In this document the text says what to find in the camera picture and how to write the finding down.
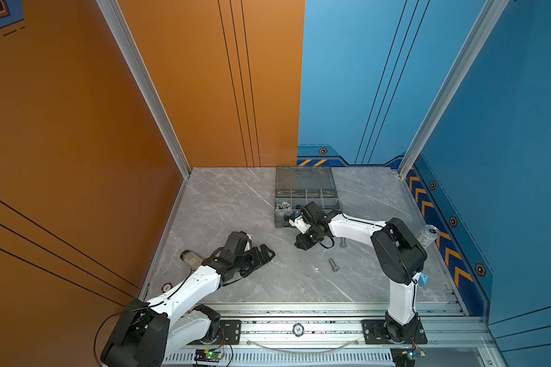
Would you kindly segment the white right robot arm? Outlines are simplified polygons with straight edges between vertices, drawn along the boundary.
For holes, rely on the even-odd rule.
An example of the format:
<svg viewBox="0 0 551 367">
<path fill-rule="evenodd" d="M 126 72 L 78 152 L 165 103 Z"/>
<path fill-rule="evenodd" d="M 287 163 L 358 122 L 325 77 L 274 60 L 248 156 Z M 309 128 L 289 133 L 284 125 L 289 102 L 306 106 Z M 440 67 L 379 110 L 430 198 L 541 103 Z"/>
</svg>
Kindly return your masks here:
<svg viewBox="0 0 551 367">
<path fill-rule="evenodd" d="M 404 221 L 358 219 L 335 209 L 326 213 L 317 203 L 310 202 L 288 222 L 300 231 L 295 240 L 298 249 L 322 245 L 325 238 L 349 239 L 374 248 L 380 267 L 389 278 L 390 301 L 383 322 L 362 323 L 367 343 L 428 343 L 416 310 L 417 289 L 428 255 Z"/>
</svg>

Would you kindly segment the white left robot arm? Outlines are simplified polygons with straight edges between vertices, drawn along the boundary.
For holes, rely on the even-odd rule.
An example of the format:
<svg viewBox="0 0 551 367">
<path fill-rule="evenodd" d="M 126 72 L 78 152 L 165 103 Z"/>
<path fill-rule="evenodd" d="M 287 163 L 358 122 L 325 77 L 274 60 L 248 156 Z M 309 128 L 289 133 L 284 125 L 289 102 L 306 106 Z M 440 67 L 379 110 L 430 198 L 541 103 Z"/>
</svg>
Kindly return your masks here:
<svg viewBox="0 0 551 367">
<path fill-rule="evenodd" d="M 100 366 L 160 366 L 165 353 L 192 342 L 224 344 L 220 313 L 201 303 L 222 287 L 247 278 L 274 260 L 267 245 L 231 232 L 225 244 L 207 258 L 185 250 L 180 258 L 191 267 L 184 281 L 148 301 L 135 299 L 114 315 L 116 325 L 100 353 Z"/>
</svg>

